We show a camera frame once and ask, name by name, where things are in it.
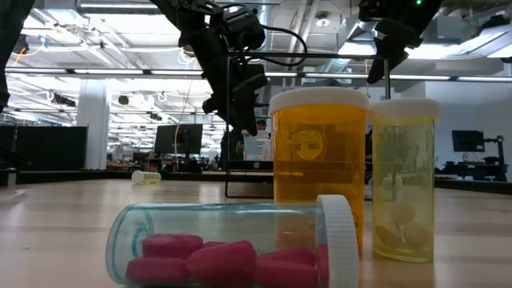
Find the ceiling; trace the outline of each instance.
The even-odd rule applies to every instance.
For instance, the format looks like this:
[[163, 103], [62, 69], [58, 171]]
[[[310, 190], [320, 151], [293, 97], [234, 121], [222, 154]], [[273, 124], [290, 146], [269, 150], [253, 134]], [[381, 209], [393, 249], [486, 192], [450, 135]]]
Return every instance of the ceiling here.
[[[13, 54], [7, 66], [58, 67], [88, 69], [167, 69], [200, 70], [195, 58], [189, 58], [177, 47], [179, 31], [148, 1], [81, 0], [80, 7], [74, 0], [45, 0], [36, 4], [25, 22], [30, 49], [23, 57]], [[372, 54], [368, 42], [345, 43], [344, 37], [352, 26], [349, 20], [357, 17], [358, 1], [244, 1], [257, 7], [260, 21], [268, 26], [287, 29], [301, 28], [307, 34], [308, 51], [317, 53]], [[502, 70], [498, 58], [487, 58], [491, 52], [512, 45], [504, 42], [492, 51], [477, 50], [468, 54], [462, 46], [476, 28], [496, 13], [508, 13], [510, 1], [473, 0], [445, 1], [437, 20], [424, 36], [425, 43], [411, 54], [412, 59], [401, 64], [396, 74], [428, 75], [493, 75]], [[301, 5], [304, 14], [300, 15]], [[317, 12], [327, 12], [328, 26], [315, 25]], [[455, 35], [451, 41], [441, 41], [443, 36]], [[264, 50], [287, 52], [291, 37], [283, 33], [269, 33]], [[300, 70], [323, 71], [329, 61], [308, 60]], [[365, 73], [370, 62], [346, 61], [344, 70]], [[267, 65], [267, 70], [281, 71], [281, 66]], [[76, 101], [80, 78], [33, 77], [12, 74], [8, 77], [12, 108], [31, 109], [30, 112], [9, 112], [0, 117], [4, 122], [25, 122], [40, 125], [73, 125], [76, 109], [53, 104], [48, 91]], [[212, 93], [203, 80], [157, 78], [107, 78], [112, 93], [110, 117], [110, 143], [148, 149], [154, 142], [154, 130], [161, 124], [175, 124], [182, 111], [182, 122], [204, 123], [204, 147], [219, 148], [225, 124], [217, 116], [202, 114], [202, 102]], [[118, 97], [130, 98], [129, 105], [120, 105]], [[162, 121], [150, 119], [147, 111], [161, 115]]]

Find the pill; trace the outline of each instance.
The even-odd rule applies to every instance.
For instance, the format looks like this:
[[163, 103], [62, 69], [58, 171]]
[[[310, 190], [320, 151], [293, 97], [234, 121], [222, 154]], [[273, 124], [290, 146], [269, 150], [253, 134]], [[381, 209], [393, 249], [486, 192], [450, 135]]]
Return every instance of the pill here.
[[204, 286], [243, 286], [253, 280], [256, 250], [248, 241], [197, 250], [186, 261], [192, 279]]
[[398, 225], [413, 221], [414, 214], [414, 208], [407, 203], [396, 203], [391, 207], [391, 220]]
[[418, 222], [412, 222], [402, 228], [403, 238], [411, 247], [419, 249], [432, 241], [432, 232]]
[[203, 247], [202, 238], [187, 234], [152, 234], [142, 240], [145, 257], [173, 257], [187, 259]]
[[293, 262], [309, 266], [314, 266], [315, 263], [313, 252], [307, 248], [280, 250], [262, 254], [259, 256], [259, 259]]
[[209, 242], [205, 242], [204, 248], [217, 246], [217, 245], [221, 245], [221, 244], [226, 244], [226, 242], [209, 241]]
[[329, 288], [329, 249], [327, 244], [320, 244], [316, 251], [318, 276], [323, 288]]
[[305, 264], [259, 259], [254, 272], [254, 283], [260, 288], [317, 288], [317, 270]]
[[144, 285], [183, 284], [189, 272], [180, 258], [138, 258], [128, 262], [126, 279]]
[[380, 240], [382, 244], [389, 247], [395, 247], [402, 241], [399, 232], [396, 233], [395, 229], [388, 229], [384, 226], [375, 227], [374, 235], [377, 236], [378, 240]]

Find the white child-proof cap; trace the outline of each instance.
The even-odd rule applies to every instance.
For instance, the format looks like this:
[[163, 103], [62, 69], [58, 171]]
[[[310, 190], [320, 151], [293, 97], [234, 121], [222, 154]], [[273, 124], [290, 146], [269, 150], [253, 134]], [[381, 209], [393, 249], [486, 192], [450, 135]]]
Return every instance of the white child-proof cap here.
[[432, 99], [404, 98], [385, 100], [372, 104], [369, 115], [372, 119], [388, 117], [432, 117], [436, 122], [441, 119], [441, 108]]
[[281, 109], [309, 104], [343, 104], [368, 109], [368, 97], [363, 93], [340, 87], [314, 87], [288, 90], [270, 99], [269, 114]]
[[358, 240], [352, 209], [344, 196], [318, 196], [316, 243], [327, 244], [329, 287], [358, 288]]

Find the metal stand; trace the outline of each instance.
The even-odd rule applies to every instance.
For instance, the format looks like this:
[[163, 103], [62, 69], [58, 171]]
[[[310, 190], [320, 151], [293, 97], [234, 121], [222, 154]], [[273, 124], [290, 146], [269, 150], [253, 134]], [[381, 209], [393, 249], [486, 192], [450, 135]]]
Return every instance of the metal stand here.
[[[230, 183], [230, 58], [231, 57], [268, 57], [268, 58], [320, 58], [320, 59], [354, 59], [354, 60], [368, 60], [368, 59], [381, 59], [376, 55], [371, 56], [361, 56], [361, 55], [341, 55], [341, 54], [314, 54], [314, 53], [275, 53], [275, 52], [229, 52], [228, 60], [227, 60], [227, 73], [226, 73], [226, 111], [227, 111], [227, 121], [226, 121], [226, 131], [227, 131], [227, 152], [226, 159], [224, 160], [224, 167], [226, 169], [226, 181], [224, 186], [224, 196], [226, 198], [250, 198], [250, 199], [272, 199], [274, 196], [261, 196], [261, 195], [237, 195], [233, 196], [229, 194], [229, 183]], [[390, 84], [390, 72], [389, 72], [389, 63], [387, 60], [384, 61], [385, 65], [385, 81], [386, 81], [386, 98], [391, 98], [391, 84]], [[276, 78], [330, 78], [330, 79], [343, 79], [347, 78], [344, 73], [306, 73], [306, 72], [293, 72], [290, 74], [283, 73], [272, 73], [269, 72], [267, 74], [268, 78], [276, 77]], [[366, 79], [365, 75], [361, 75], [361, 79]]]

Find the table surface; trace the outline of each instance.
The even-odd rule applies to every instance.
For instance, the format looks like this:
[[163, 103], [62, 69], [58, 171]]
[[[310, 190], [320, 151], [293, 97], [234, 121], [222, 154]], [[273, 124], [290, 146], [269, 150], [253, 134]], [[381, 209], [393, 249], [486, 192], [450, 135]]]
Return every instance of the table surface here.
[[[230, 184], [234, 193], [269, 187]], [[121, 209], [139, 202], [261, 201], [225, 199], [223, 189], [221, 182], [132, 186], [127, 180], [18, 186], [24, 197], [0, 203], [0, 286], [118, 287], [104, 259], [110, 225]], [[512, 197], [436, 190], [430, 264], [373, 256], [370, 215], [367, 202], [361, 287], [511, 287]]]

